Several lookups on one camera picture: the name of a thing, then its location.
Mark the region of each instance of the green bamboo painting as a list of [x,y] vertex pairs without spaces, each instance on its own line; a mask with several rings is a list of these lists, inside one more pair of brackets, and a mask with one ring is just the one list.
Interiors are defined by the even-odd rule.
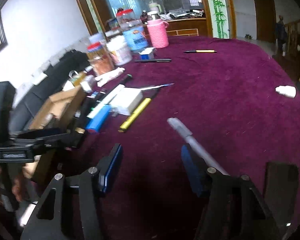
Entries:
[[218,28],[218,37],[219,38],[228,38],[227,33],[224,32],[224,24],[227,21],[226,16],[223,13],[223,9],[226,8],[226,5],[223,4],[222,0],[212,0],[214,15],[216,16],[216,23]]

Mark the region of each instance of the pink jug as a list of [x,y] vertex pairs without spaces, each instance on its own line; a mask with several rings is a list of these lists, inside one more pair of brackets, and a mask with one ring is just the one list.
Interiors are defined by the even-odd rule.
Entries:
[[148,32],[150,35],[152,46],[159,49],[169,45],[166,28],[169,23],[161,20],[157,11],[148,12]]

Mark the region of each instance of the maroon velvet cloth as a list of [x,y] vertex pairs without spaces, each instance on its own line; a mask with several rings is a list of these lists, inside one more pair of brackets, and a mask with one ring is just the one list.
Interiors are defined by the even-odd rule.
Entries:
[[[69,175],[74,175],[95,165],[115,143],[123,146],[114,188],[101,200],[103,226],[111,240],[194,236],[204,203],[191,192],[180,157],[184,141],[168,125],[169,117],[179,118],[229,174],[248,174],[261,192],[266,162],[294,163],[300,172],[300,94],[291,99],[275,92],[279,85],[293,85],[280,66],[244,41],[169,41],[156,58],[171,58],[171,63],[131,62],[124,67],[133,75],[129,87],[175,85],[162,88],[127,133],[118,132],[126,117],[110,116],[100,134],[88,136],[71,155]],[[194,49],[218,53],[183,53]]]

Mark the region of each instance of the brown box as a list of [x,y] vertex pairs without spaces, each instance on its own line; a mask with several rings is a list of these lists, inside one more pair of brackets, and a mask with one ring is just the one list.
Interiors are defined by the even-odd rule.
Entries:
[[[58,127],[65,130],[86,96],[81,86],[50,96],[34,117],[29,129],[41,129],[46,116],[51,113],[59,119]],[[32,177],[32,181],[36,183],[45,183],[54,154],[55,150],[50,150],[39,161],[27,163],[24,167],[26,176]]]

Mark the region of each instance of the door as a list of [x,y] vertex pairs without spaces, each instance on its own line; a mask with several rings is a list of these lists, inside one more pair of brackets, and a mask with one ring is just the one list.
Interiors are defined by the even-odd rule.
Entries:
[[274,0],[254,0],[257,16],[257,40],[275,42]]

